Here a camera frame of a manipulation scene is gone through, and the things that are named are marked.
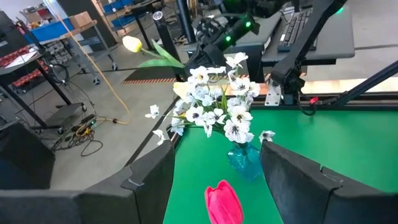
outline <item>green tabletop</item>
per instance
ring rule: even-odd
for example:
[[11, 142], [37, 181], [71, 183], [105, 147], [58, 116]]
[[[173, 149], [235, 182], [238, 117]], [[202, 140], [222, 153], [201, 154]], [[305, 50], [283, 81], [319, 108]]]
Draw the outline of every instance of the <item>green tabletop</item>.
[[[398, 113], [252, 110], [253, 144], [260, 148], [262, 130], [276, 133], [274, 142], [343, 175], [385, 192], [398, 191]], [[282, 223], [263, 177], [244, 180], [229, 165], [232, 144], [218, 133], [207, 138], [189, 129], [177, 146], [175, 172], [164, 223], [209, 223], [205, 189], [223, 179], [235, 189], [244, 223]]]

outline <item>vase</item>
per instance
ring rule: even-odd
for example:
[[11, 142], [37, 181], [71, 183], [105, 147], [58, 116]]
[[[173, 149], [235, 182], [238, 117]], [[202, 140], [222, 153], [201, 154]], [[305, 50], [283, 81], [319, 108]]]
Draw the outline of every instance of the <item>vase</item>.
[[233, 144], [232, 150], [227, 153], [231, 166], [247, 180], [254, 180], [262, 175], [260, 150], [250, 143]]

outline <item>gray floor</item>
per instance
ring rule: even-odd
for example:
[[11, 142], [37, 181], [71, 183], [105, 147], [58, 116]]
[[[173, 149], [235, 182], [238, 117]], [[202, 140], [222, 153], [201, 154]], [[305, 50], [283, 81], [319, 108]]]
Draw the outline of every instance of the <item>gray floor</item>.
[[[398, 44], [398, 30], [393, 28], [393, 23], [398, 19], [397, 1], [349, 0], [348, 4], [352, 10], [356, 47]], [[151, 21], [148, 19], [143, 23], [144, 27], [147, 27]], [[147, 29], [147, 34], [154, 39], [158, 36], [154, 26]], [[119, 68], [136, 67], [150, 58], [142, 54], [128, 52], [124, 47], [116, 48], [113, 55]], [[183, 60], [187, 60], [185, 54], [181, 53], [180, 55]], [[354, 58], [338, 60], [334, 66], [309, 67], [306, 79], [332, 80], [369, 77], [395, 61], [397, 57], [397, 48], [361, 50], [356, 52]], [[106, 59], [100, 61], [98, 65], [102, 70], [111, 68], [111, 62]], [[76, 67], [71, 65], [70, 72], [73, 74], [76, 71]], [[100, 115], [123, 121], [130, 119], [130, 123], [121, 125], [107, 122], [98, 126], [95, 129], [95, 139], [102, 141], [104, 148], [91, 156], [80, 156], [84, 146], [56, 152], [52, 189], [85, 189], [120, 170], [157, 121], [157, 119], [144, 117], [149, 112], [149, 106], [157, 104], [162, 113], [172, 102], [174, 97], [172, 83], [122, 85], [121, 82], [131, 73], [132, 71], [105, 73], [116, 93], [127, 104], [131, 114], [130, 118], [104, 81], [100, 86], [94, 86], [91, 75], [76, 75], [72, 78], [74, 83], [87, 92]], [[71, 100], [78, 101], [77, 98], [85, 98], [84, 94], [76, 87], [71, 86], [70, 88], [65, 91]], [[33, 91], [35, 99], [41, 97], [34, 106], [37, 113], [43, 118], [49, 117], [55, 111], [55, 105], [63, 103], [54, 91], [43, 96], [50, 90], [49, 84], [43, 83]], [[31, 103], [31, 92], [24, 95], [23, 99], [27, 103]], [[10, 114], [13, 116], [13, 112], [19, 109], [8, 100], [4, 100], [0, 103], [0, 111], [4, 110], [11, 111]], [[29, 115], [24, 112], [22, 114], [32, 123]], [[157, 140], [152, 138], [140, 156], [155, 148]], [[95, 144], [90, 145], [87, 152], [95, 150], [96, 147]]]

